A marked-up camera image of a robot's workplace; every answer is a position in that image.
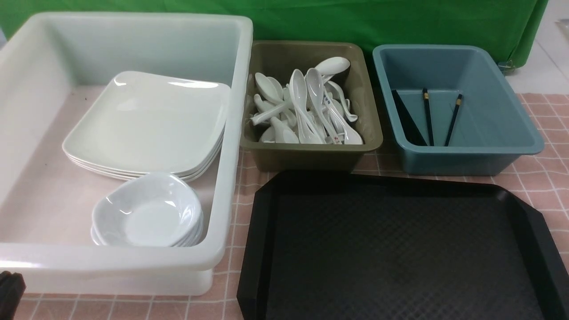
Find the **stack of bowls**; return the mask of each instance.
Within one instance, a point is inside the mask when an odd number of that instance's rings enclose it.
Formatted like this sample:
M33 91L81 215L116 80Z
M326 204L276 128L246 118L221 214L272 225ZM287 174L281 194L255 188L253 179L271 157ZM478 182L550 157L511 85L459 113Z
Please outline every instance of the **stack of bowls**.
M120 180L168 172L201 176L221 150L229 86L150 73L116 76L68 134L76 165Z
M203 231L195 191L168 173L151 173L121 185L93 209L97 245L190 247Z

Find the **black serving tray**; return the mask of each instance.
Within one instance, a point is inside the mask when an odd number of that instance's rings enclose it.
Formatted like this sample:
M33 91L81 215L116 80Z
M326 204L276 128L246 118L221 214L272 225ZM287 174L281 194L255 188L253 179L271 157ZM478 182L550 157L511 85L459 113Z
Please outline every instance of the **black serving tray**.
M245 320L568 320L543 216L489 184L288 171L255 194Z

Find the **floor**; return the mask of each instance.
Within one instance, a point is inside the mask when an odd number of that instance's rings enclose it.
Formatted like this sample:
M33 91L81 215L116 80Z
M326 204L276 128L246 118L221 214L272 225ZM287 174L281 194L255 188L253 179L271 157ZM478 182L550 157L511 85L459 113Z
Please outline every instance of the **floor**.
M559 19L569 19L569 0L549 0L526 65L507 77L515 92L569 94L569 39Z

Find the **teal plastic tub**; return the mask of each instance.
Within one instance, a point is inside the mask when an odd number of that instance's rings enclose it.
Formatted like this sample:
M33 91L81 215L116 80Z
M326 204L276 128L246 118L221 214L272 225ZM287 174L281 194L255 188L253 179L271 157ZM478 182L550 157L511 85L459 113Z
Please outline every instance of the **teal plastic tub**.
M403 170L413 175L496 175L543 139L490 55L477 47L384 45L373 60ZM391 90L405 103L428 143L422 89L429 93L434 146L411 144ZM456 99L463 95L452 138L444 146Z

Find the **green curtain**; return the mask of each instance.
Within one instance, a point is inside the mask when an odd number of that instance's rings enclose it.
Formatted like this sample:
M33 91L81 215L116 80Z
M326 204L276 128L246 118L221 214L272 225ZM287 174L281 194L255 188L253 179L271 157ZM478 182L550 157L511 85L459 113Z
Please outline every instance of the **green curtain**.
M0 0L7 37L42 11L244 15L255 39L469 44L498 63L525 64L547 0Z

